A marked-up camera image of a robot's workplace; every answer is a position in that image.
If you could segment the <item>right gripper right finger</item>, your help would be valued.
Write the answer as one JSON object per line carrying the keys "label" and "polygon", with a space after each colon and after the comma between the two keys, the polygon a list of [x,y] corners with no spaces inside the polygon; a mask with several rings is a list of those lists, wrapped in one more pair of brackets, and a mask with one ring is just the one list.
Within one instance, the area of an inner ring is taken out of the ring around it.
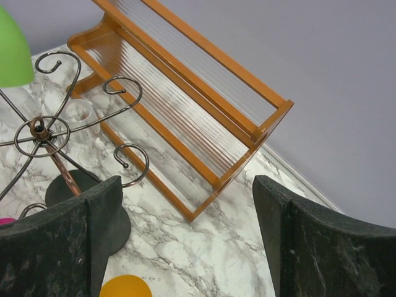
{"label": "right gripper right finger", "polygon": [[276,296],[394,296],[395,230],[348,217],[268,176],[254,205]]}

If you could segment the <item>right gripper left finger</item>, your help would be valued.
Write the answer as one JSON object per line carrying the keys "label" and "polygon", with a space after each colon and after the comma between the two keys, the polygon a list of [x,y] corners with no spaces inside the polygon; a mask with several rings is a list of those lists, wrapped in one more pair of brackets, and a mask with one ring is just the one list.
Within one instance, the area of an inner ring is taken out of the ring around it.
{"label": "right gripper left finger", "polygon": [[123,190],[112,176],[1,226],[1,296],[98,296],[118,242]]}

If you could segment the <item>green plastic wine glass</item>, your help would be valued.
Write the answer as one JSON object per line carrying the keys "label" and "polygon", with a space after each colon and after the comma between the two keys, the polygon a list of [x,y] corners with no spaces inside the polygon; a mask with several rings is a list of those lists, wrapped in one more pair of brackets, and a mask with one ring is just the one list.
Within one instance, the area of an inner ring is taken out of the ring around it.
{"label": "green plastic wine glass", "polygon": [[30,48],[22,30],[1,6],[1,87],[18,87],[34,80]]}

